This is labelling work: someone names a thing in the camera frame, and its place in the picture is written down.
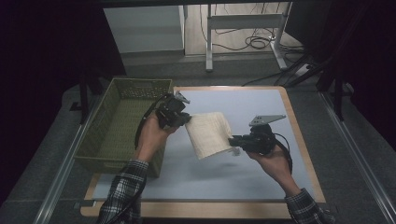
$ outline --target person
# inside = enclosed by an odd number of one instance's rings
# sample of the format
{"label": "person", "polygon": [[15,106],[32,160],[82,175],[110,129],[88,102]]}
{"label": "person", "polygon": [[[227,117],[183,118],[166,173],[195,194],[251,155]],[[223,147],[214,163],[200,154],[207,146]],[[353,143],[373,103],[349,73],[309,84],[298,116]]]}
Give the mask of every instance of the person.
{"label": "person", "polygon": [[[102,205],[96,223],[142,223],[140,216],[139,190],[144,188],[149,162],[155,152],[166,143],[166,139],[177,129],[161,129],[158,118],[150,115],[139,138],[134,158],[115,176],[111,184],[107,199]],[[262,167],[285,191],[285,202],[289,208],[291,218],[301,224],[333,224],[334,216],[321,209],[305,189],[300,189],[291,176],[289,165],[281,148],[276,147],[269,156],[247,152],[249,157]],[[114,218],[124,208],[121,216]]]}

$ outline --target plastic basket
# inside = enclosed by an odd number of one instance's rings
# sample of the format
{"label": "plastic basket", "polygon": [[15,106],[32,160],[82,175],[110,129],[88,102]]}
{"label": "plastic basket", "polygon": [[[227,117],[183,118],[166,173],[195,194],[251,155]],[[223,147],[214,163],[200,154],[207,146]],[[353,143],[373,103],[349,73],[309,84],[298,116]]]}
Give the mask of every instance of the plastic basket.
{"label": "plastic basket", "polygon": [[[164,93],[172,92],[170,79],[115,77],[93,114],[74,158],[94,173],[115,174],[134,155],[134,136],[144,113]],[[164,147],[148,166],[148,176],[158,177]]]}

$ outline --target folded fabric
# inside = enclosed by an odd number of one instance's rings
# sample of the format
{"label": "folded fabric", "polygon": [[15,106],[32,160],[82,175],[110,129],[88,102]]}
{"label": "folded fabric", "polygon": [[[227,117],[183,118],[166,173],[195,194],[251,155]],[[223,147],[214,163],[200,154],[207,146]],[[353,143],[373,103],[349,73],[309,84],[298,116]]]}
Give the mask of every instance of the folded fabric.
{"label": "folded fabric", "polygon": [[220,112],[192,115],[186,129],[198,159],[233,149],[230,125]]}

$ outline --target gray carpet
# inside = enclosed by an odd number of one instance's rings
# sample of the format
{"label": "gray carpet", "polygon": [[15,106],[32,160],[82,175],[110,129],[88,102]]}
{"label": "gray carpet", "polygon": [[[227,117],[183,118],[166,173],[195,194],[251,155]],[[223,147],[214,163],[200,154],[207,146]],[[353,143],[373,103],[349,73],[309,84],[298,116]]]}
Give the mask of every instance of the gray carpet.
{"label": "gray carpet", "polygon": [[[172,78],[176,86],[240,86],[250,80],[269,77],[278,72],[272,55],[217,56],[214,71],[205,71],[203,57],[184,58],[177,55],[135,57],[124,55],[129,77]],[[273,85],[279,76],[265,78],[254,85]],[[280,83],[287,80],[284,76]],[[387,223],[361,174],[347,151],[340,133],[334,127],[325,104],[315,91],[317,77],[288,89],[294,113],[317,172],[319,183],[329,206],[339,223]],[[69,111],[78,101],[78,88],[64,94],[63,107],[47,137],[21,177],[8,200],[0,209],[0,223],[32,223],[64,153],[70,147],[79,123],[79,112]],[[371,127],[346,98],[346,125],[378,179],[395,201],[396,155],[384,139]],[[76,203],[81,202],[92,174],[74,164],[60,201],[50,223],[93,223],[94,218],[82,217]],[[145,223],[204,223],[208,220],[150,218]],[[273,221],[218,220],[218,223],[274,223]]]}

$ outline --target plaid shirt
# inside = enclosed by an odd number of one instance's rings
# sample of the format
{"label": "plaid shirt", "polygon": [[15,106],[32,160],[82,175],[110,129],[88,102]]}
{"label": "plaid shirt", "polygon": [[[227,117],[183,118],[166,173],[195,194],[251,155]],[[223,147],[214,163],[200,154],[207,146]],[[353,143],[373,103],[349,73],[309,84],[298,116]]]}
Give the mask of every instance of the plaid shirt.
{"label": "plaid shirt", "polygon": [[[97,219],[97,224],[107,223],[118,214],[134,197],[142,186],[147,174],[149,164],[145,161],[129,161],[117,174],[111,184],[107,200],[102,205]],[[300,224],[333,224],[335,219],[328,211],[324,211],[315,203],[309,193],[302,192],[293,197],[285,198],[291,217]],[[132,208],[119,218],[116,223],[136,224],[141,223],[139,197]]]}

